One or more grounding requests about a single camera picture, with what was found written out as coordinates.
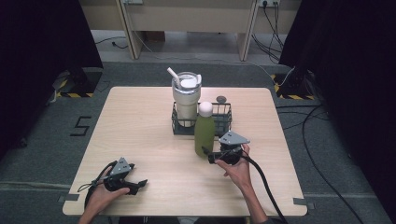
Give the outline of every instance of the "black curtain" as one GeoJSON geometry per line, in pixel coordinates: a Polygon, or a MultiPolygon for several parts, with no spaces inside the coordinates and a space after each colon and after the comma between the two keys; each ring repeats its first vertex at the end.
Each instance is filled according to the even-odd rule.
{"type": "Polygon", "coordinates": [[[0,3],[0,158],[34,124],[65,70],[103,67],[78,0],[0,3]]]}
{"type": "Polygon", "coordinates": [[[303,0],[280,57],[315,73],[340,136],[396,223],[394,1],[303,0]]]}

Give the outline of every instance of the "human hand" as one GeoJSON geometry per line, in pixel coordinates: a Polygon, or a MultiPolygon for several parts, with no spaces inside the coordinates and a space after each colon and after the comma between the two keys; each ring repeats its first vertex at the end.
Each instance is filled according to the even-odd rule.
{"type": "MultiPolygon", "coordinates": [[[[250,147],[247,144],[243,144],[244,149],[243,155],[248,156],[250,147]]],[[[229,165],[225,161],[216,160],[215,163],[225,170],[224,176],[229,176],[235,185],[241,190],[251,187],[249,163],[247,160],[241,158],[235,165],[229,165]]]]}
{"type": "MultiPolygon", "coordinates": [[[[102,177],[106,176],[111,167],[104,171],[102,177]]],[[[108,191],[103,184],[103,180],[98,182],[96,189],[90,197],[87,203],[84,214],[82,214],[79,223],[91,223],[92,219],[97,216],[100,212],[105,210],[111,202],[119,198],[121,195],[127,194],[129,192],[128,188],[118,189],[115,191],[108,191]]]]}

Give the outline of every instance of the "power outlet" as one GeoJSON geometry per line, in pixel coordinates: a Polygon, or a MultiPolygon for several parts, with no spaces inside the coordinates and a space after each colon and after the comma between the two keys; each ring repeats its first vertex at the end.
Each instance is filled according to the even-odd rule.
{"type": "Polygon", "coordinates": [[[275,7],[277,4],[279,6],[280,0],[260,0],[259,1],[259,7],[262,7],[262,3],[266,1],[267,2],[267,7],[275,7]]]}

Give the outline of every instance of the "gray carpet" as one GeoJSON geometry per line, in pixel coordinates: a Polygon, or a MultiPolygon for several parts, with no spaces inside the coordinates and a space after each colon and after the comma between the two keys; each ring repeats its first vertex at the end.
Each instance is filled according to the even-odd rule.
{"type": "MultiPolygon", "coordinates": [[[[320,101],[285,100],[276,97],[271,78],[254,65],[186,63],[104,63],[101,80],[92,98],[57,98],[47,106],[27,136],[27,147],[10,150],[0,161],[0,223],[76,223],[77,217],[65,216],[60,198],[68,192],[85,148],[114,86],[169,86],[166,68],[176,72],[202,74],[205,87],[251,87],[271,90],[276,106],[318,105],[320,101]],[[85,136],[75,129],[80,116],[88,116],[80,125],[90,128],[85,136]],[[42,186],[15,185],[6,182],[44,183],[42,186]]],[[[288,72],[287,67],[267,67],[269,73],[288,72]]],[[[279,108],[279,118],[305,198],[314,208],[304,217],[288,217],[289,223],[359,223],[315,170],[304,148],[302,122],[312,107],[279,108]]],[[[317,167],[343,195],[364,223],[390,223],[360,168],[348,157],[347,147],[320,108],[305,125],[309,151],[317,167]]],[[[95,223],[108,223],[99,217],[95,223]]]]}

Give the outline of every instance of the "black wire rack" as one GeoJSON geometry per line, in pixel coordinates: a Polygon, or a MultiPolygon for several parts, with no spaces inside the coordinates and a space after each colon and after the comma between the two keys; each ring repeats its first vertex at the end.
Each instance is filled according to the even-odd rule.
{"type": "MultiPolygon", "coordinates": [[[[212,118],[215,121],[215,136],[223,136],[229,130],[231,130],[231,122],[233,121],[233,115],[231,111],[231,104],[225,103],[212,103],[213,114],[212,118]]],[[[176,102],[174,102],[172,110],[172,129],[174,134],[179,135],[194,135],[195,126],[185,127],[186,123],[195,124],[196,119],[178,119],[176,102]]]]}

